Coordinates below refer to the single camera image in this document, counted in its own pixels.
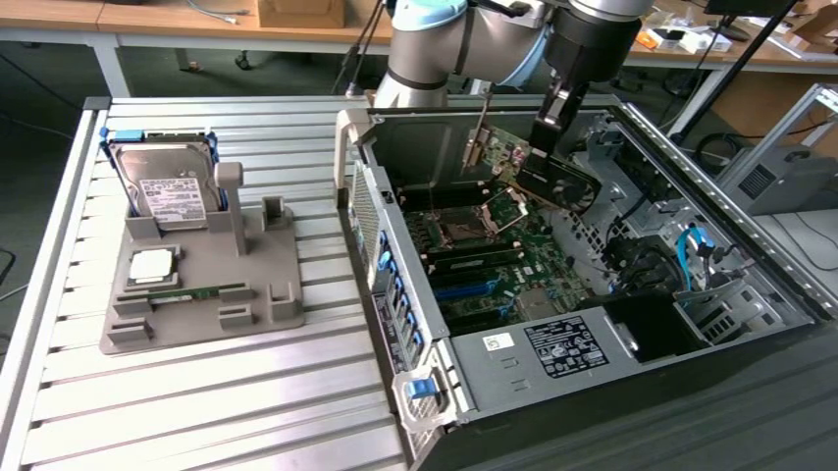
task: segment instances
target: power supply label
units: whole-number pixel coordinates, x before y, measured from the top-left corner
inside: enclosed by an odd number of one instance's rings
[[[608,358],[582,317],[529,327],[524,331],[552,378],[608,365]]]

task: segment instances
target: barcode sticker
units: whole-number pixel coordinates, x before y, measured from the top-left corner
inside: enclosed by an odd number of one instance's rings
[[[159,223],[207,219],[198,179],[141,180],[141,186]]]

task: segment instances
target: green circuit board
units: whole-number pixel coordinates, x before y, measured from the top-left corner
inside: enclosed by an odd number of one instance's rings
[[[500,226],[522,215],[521,205],[504,194],[485,206]],[[594,295],[568,265],[544,218],[529,202],[524,208],[528,214],[496,235],[481,218],[482,205],[405,213],[454,335],[572,312]],[[486,255],[472,255],[482,249]],[[441,273],[445,268],[450,273]]]
[[[481,162],[493,168],[493,175],[501,182],[513,184],[532,147],[525,139],[501,128],[488,126],[488,129],[492,137],[484,149]]]

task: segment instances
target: hard drive label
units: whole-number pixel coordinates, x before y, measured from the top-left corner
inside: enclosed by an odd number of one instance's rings
[[[533,326],[525,332],[541,366],[552,378],[608,365],[608,358],[582,317]]]
[[[141,180],[141,186],[159,223],[207,219],[198,179]]]

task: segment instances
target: motherboard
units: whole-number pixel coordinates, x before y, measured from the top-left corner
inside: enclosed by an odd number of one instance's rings
[[[453,335],[572,312],[594,293],[525,195],[477,187],[486,201],[452,206],[474,198],[434,192],[446,207],[409,205],[405,221]]]

